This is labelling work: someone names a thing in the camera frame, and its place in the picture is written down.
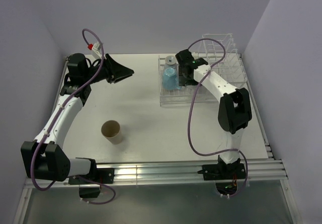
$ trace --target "blue cup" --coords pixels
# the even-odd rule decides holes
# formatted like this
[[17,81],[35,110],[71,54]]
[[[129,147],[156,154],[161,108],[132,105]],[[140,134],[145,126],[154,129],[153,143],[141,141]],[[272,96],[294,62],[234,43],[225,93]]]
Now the blue cup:
[[169,67],[164,70],[162,75],[162,86],[168,91],[180,89],[175,69]]

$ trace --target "wall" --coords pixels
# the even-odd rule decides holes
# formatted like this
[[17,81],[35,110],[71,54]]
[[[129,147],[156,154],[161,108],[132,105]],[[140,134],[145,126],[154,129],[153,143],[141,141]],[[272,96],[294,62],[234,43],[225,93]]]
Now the wall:
[[30,0],[0,0],[0,223],[11,223],[26,178],[20,147],[51,112],[63,57]]
[[321,223],[322,0],[270,0],[244,53],[274,154],[305,223]]
[[233,33],[243,52],[269,0],[32,0],[55,41],[86,51],[89,27],[110,53],[176,52],[205,33]]

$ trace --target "white wire rack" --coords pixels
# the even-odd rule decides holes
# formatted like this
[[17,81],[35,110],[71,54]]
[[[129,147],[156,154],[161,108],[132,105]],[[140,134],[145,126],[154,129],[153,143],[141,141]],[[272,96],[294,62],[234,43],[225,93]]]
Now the white wire rack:
[[[238,54],[236,44],[234,43],[232,34],[204,34],[203,38],[212,38],[218,40],[226,49],[225,59],[213,68],[213,71],[218,73],[227,82],[242,88],[247,82],[247,76],[243,67],[242,60]],[[220,45],[213,41],[201,41],[198,51],[193,53],[195,58],[204,58],[209,64],[215,63],[221,59],[223,50]],[[159,92],[160,106],[185,106],[189,105],[192,100],[192,95],[196,89],[195,86],[182,87],[181,89],[168,91],[162,87],[162,74],[165,65],[165,58],[158,59],[159,62]],[[216,102],[210,92],[205,87],[201,87],[198,91],[196,102]]]

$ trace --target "purple cable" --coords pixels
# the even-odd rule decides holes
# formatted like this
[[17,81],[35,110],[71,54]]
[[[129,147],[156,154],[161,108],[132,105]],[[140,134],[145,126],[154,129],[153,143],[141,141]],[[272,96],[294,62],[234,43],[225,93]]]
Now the purple cable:
[[[86,42],[87,45],[89,45],[86,37],[85,37],[85,31],[91,33],[99,42],[100,46],[101,46],[101,53],[102,53],[102,59],[101,59],[101,63],[99,68],[97,69],[97,71],[95,72],[95,74],[92,76],[92,78],[90,78],[87,82],[85,82],[81,87],[79,87],[76,91],[74,91],[72,94],[70,94],[70,96],[62,103],[61,107],[58,109],[56,115],[54,116],[51,124],[49,125],[48,129],[46,130],[47,133],[50,133],[50,131],[52,130],[52,128],[54,127],[57,119],[59,118],[61,112],[63,111],[64,107],[67,105],[67,103],[74,97],[75,94],[77,94],[78,92],[80,92],[84,87],[86,87],[88,84],[90,84],[92,82],[92,80],[94,80],[94,78],[98,75],[98,73],[100,72],[100,70],[102,69],[103,66],[103,61],[104,61],[104,49],[103,49],[103,44],[101,42],[101,40],[99,39],[99,37],[92,31],[89,29],[83,29],[82,30],[82,35],[83,38]],[[48,190],[54,183],[55,181],[51,182],[47,187],[42,188],[40,187],[35,179],[35,162],[36,162],[36,156],[38,155],[39,149],[41,147],[41,145],[45,142],[46,138],[48,137],[48,135],[44,135],[42,137],[42,139],[40,140],[40,142],[38,143],[38,146],[35,149],[34,155],[32,156],[31,159],[31,166],[30,166],[30,176],[31,176],[31,181],[34,184],[34,186],[36,187],[36,189],[41,190],[41,191],[45,191]]]
[[[190,49],[194,44],[200,42],[200,41],[204,41],[204,40],[210,40],[210,41],[213,41],[213,42],[216,42],[217,44],[219,44],[221,46],[221,48],[223,49],[223,56],[220,60],[216,61],[214,64],[212,64],[210,66],[210,68],[213,68],[215,65],[219,64],[220,62],[222,62],[225,57],[226,57],[226,49],[225,47],[222,45],[222,43],[220,43],[219,41],[215,40],[215,39],[211,39],[211,38],[202,38],[202,39],[198,39],[197,41],[193,42],[189,47],[188,49]],[[229,149],[226,149],[226,150],[220,150],[220,151],[217,151],[217,152],[213,152],[213,153],[209,153],[209,154],[202,154],[200,152],[198,152],[192,145],[192,141],[191,141],[191,133],[190,133],[190,125],[191,125],[191,117],[192,117],[192,111],[193,111],[193,106],[195,104],[195,100],[196,100],[196,96],[197,96],[197,92],[199,90],[199,88],[201,87],[201,84],[203,83],[203,81],[210,75],[211,73],[211,70],[209,70],[207,72],[207,74],[201,79],[201,81],[198,83],[197,87],[196,87],[196,90],[192,96],[192,101],[191,101],[191,105],[190,105],[190,111],[189,111],[189,117],[188,117],[188,141],[189,141],[189,145],[190,145],[190,148],[192,149],[193,152],[195,152],[197,155],[199,156],[212,156],[212,155],[218,155],[218,154],[221,154],[221,153],[224,153],[224,152],[229,152],[229,151],[236,151],[236,152],[239,152],[243,159],[245,160],[245,166],[246,166],[246,177],[245,177],[245,180],[243,182],[243,185],[241,186],[240,190],[237,190],[235,194],[233,195],[230,195],[230,197],[233,197],[237,194],[239,194],[245,187],[246,187],[246,183],[247,183],[247,179],[248,179],[248,162],[247,162],[247,159],[246,159],[246,156],[238,149],[236,148],[229,148]]]
[[76,177],[81,179],[81,180],[83,180],[83,181],[86,181],[88,183],[96,184],[96,185],[100,185],[102,187],[108,188],[108,189],[112,190],[112,192],[113,192],[112,198],[107,200],[107,201],[104,201],[104,202],[94,202],[94,201],[82,199],[83,201],[85,201],[85,202],[87,202],[89,204],[93,204],[93,205],[104,205],[104,204],[110,203],[112,200],[114,200],[114,198],[116,196],[116,192],[111,186],[108,186],[108,185],[105,185],[105,184],[102,184],[102,183],[99,183],[99,182],[95,182],[95,181],[92,181],[92,180],[85,179],[85,178],[83,178],[82,176],[79,176],[79,175],[77,175]]

